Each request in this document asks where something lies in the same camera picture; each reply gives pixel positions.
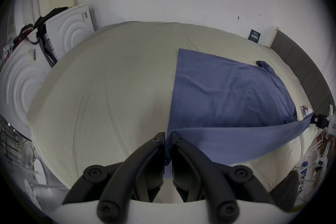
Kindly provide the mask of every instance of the blue cloth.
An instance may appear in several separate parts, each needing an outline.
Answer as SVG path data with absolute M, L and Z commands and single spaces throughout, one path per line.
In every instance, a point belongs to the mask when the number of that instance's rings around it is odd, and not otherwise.
M 166 141 L 171 132 L 213 162 L 231 165 L 258 158 L 299 136 L 313 121 L 297 121 L 295 104 L 266 62 L 258 66 L 179 49 Z

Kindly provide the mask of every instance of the dark gray cushion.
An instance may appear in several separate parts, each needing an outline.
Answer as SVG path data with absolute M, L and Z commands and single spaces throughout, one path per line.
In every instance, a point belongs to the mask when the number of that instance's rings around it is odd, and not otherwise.
M 333 105 L 335 111 L 335 101 L 326 80 L 313 60 L 299 45 L 278 30 L 271 49 L 280 56 L 300 80 L 316 114 L 327 115 L 330 104 Z

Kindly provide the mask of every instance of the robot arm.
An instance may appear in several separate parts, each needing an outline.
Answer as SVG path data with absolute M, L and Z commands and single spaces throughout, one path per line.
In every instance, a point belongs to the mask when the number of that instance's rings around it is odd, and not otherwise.
M 93 165 L 48 215 L 57 223 L 288 223 L 285 213 L 245 166 L 213 163 L 172 135 L 173 183 L 184 203 L 152 203 L 164 182 L 165 133 L 123 163 Z

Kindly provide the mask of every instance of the mattress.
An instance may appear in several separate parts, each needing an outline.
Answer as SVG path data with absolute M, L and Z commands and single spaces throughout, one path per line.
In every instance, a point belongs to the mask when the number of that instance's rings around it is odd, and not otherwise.
M 268 47 L 192 24 L 111 25 L 56 64 L 27 113 L 37 150 L 63 184 L 70 188 L 90 165 L 124 161 L 158 132 L 167 131 L 179 48 L 251 65 L 265 61 L 287 87 L 298 120 L 303 119 L 300 106 L 311 107 L 299 80 Z M 271 191 L 316 134 L 317 127 L 311 125 L 277 150 L 239 164 L 250 167 Z M 161 202 L 172 202 L 158 196 Z

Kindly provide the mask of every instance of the washing machine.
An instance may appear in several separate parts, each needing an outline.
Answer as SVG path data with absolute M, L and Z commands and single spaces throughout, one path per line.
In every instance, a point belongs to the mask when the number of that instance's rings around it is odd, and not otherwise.
M 28 35 L 29 40 L 36 41 L 36 31 Z M 29 139 L 26 115 L 50 70 L 40 46 L 24 40 L 12 52 L 0 73 L 0 114 Z
M 89 5 L 69 8 L 46 21 L 46 41 L 57 60 L 94 33 Z

